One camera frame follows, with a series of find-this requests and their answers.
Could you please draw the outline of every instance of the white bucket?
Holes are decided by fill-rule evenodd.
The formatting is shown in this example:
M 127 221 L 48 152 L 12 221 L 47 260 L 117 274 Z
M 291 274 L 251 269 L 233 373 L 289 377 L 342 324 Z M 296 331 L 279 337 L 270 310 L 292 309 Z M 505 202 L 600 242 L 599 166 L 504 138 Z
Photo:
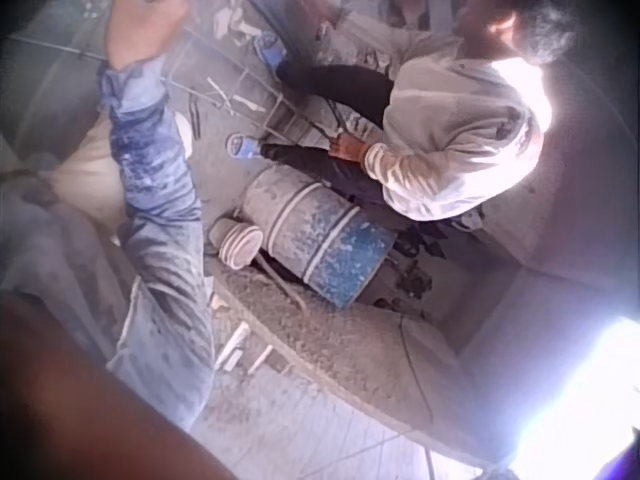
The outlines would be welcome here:
M 233 270 L 249 265 L 260 251 L 264 234 L 255 225 L 221 218 L 209 230 L 220 261 Z

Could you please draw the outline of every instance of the blue barrel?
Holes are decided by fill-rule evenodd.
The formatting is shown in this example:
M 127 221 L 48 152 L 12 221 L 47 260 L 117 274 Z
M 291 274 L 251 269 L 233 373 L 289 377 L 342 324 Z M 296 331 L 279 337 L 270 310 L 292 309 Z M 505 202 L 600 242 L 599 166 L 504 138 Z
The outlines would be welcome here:
M 286 165 L 251 183 L 242 210 L 265 233 L 262 247 L 340 308 L 360 294 L 395 240 L 360 207 Z

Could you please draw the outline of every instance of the jeans leg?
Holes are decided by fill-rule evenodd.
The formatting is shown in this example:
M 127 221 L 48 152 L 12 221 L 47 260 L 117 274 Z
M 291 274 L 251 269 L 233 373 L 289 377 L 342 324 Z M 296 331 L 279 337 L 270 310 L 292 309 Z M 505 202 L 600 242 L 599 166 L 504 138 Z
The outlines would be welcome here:
M 278 78 L 293 90 L 346 105 L 382 128 L 393 82 L 385 75 L 357 65 L 309 67 L 284 61 Z

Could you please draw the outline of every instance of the bucket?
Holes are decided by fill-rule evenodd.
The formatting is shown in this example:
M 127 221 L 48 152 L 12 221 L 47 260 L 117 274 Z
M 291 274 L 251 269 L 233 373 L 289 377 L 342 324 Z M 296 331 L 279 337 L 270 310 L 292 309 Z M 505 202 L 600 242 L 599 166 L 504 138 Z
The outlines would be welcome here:
M 286 165 L 251 183 L 242 210 L 265 233 L 262 247 L 272 257 L 341 308 L 360 294 L 395 240 L 360 207 Z
M 255 225 L 219 219 L 209 230 L 209 240 L 220 261 L 234 270 L 249 265 L 260 251 L 264 234 Z

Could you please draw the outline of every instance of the hand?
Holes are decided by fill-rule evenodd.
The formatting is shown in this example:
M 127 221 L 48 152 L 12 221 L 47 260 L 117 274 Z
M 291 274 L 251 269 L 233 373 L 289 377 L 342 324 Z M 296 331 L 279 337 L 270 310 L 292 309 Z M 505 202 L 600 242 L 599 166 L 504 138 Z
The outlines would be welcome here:
M 189 0 L 114 0 L 105 49 L 111 68 L 164 53 L 189 14 Z
M 346 160 L 347 162 L 362 163 L 370 145 L 349 133 L 341 133 L 331 140 L 329 156 Z

